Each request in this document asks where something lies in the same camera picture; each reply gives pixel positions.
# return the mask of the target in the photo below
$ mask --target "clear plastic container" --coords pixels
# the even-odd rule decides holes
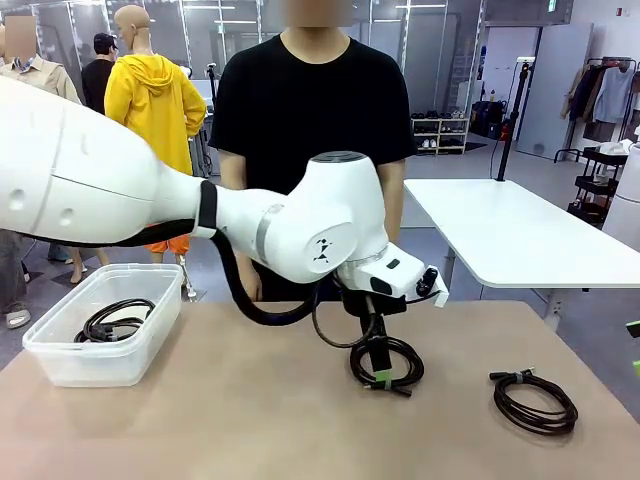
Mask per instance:
[[[135,385],[164,343],[182,305],[182,268],[178,265],[109,265],[60,300],[22,338],[49,380],[61,387]],[[132,337],[114,343],[73,343],[84,323],[102,308],[144,298],[156,308]],[[138,316],[146,307],[131,307],[109,317]]]

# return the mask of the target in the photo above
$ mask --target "black t-shirt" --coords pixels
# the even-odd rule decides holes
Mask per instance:
[[[352,39],[336,60],[308,64],[280,36],[226,66],[210,145],[246,158],[247,188],[282,194],[320,153],[355,151],[376,165],[416,153],[406,85],[391,57]]]
[[[104,115],[104,94],[113,62],[99,58],[82,70],[82,91],[87,107]]]

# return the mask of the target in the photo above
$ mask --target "black hair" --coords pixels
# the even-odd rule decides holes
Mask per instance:
[[[99,47],[94,46],[93,49],[98,55],[109,55],[111,53],[111,45],[100,45]]]

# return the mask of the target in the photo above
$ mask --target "beige shirt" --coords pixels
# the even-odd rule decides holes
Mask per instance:
[[[71,78],[59,63],[43,60],[36,55],[26,72],[21,72],[13,62],[0,67],[0,75],[28,83],[59,97],[81,103]]]

